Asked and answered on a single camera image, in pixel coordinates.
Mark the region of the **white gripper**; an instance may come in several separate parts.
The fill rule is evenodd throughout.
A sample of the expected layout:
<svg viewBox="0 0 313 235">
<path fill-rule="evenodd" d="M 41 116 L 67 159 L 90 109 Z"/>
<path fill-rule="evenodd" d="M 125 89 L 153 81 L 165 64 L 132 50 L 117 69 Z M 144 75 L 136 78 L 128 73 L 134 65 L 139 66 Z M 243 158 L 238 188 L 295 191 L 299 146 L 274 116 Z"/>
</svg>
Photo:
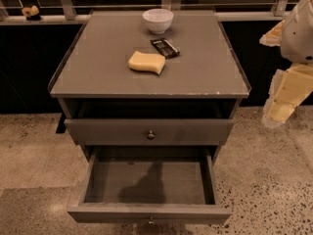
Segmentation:
<svg viewBox="0 0 313 235">
<path fill-rule="evenodd" d="M 281 45 L 284 58 L 303 63 L 277 70 L 272 78 L 262 123 L 276 128 L 313 92 L 313 66 L 305 65 L 313 64 L 313 0 L 299 0 L 285 21 L 263 34 L 259 43 L 268 47 Z"/>
</svg>

